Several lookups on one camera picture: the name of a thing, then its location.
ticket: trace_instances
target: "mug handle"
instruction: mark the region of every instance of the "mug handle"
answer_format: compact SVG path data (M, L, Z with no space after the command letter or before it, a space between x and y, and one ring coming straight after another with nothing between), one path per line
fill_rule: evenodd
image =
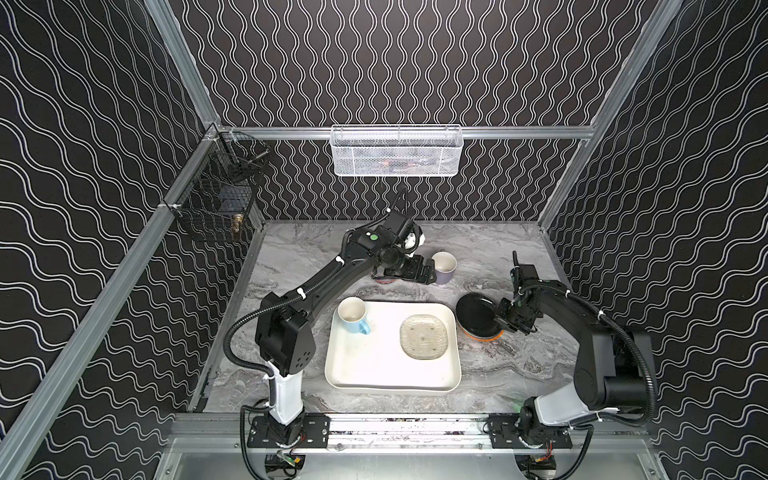
M371 327L368 326L368 323L365 320L360 320L358 324L360 326L360 333L363 335L368 335L371 333Z

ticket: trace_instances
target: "tray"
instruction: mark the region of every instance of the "tray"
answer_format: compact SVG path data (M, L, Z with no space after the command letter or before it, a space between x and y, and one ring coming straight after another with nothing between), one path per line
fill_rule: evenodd
M349 333L333 313L326 379L349 393L445 395L462 380L456 318L440 303L366 302L369 335ZM411 315L439 318L448 332L448 349L438 359L417 360L400 346L400 325Z

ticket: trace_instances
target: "wallpaper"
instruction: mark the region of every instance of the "wallpaper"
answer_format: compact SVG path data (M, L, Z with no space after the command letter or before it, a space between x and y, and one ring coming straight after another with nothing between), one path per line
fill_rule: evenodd
M203 128L140 0L0 0L0 439Z
M688 0L550 235L652 332L673 480L768 478L768 2Z
M168 231L23 478L152 478L185 411L247 243Z
M247 156L254 142L224 134ZM337 177L326 141L279 141L259 178L257 204L271 220L370 220L408 185L418 220L536 221L578 141L466 141L454 177Z
M170 0L225 125L586 125L655 0Z

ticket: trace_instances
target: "cup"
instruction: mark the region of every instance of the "cup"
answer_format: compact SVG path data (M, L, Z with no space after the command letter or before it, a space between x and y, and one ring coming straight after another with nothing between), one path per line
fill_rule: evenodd
M448 252L438 252L432 255L432 259L435 261L435 273L437 274L435 283L445 285L450 282L453 278L453 272L456 270L456 257Z
M371 333L371 327L366 323L368 308L362 299L356 296L345 298L336 311L339 313L339 318L347 332L362 333L363 335Z

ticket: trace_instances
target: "gray marble surface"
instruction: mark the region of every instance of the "gray marble surface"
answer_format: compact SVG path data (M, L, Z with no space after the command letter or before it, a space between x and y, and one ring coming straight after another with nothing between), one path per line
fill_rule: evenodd
M343 232L352 223L271 223L256 268L245 293L240 315L256 310L268 292L282 295L307 281L339 251ZM333 310L348 296L364 300L439 302L451 308L467 292L482 292L494 300L511 296L509 270L512 251L523 263L533 263L543 279L556 279L554 265L538 228L519 223L422 223L426 243L417 253L430 257L446 250L458 268L444 286L401 280L380 285L366 277L352 285L325 311L313 327L317 352L304 369L303 396L310 412L515 412L530 396L550 392L571 380L578 344L547 317L537 321L529 336L506 332L492 342L469 339L458 332L462 381L444 396L349 394L325 378L326 352ZM253 341L256 321L233 339L233 350L251 361L262 361ZM214 380L206 412L236 412L244 403L266 396L261 374L223 359Z

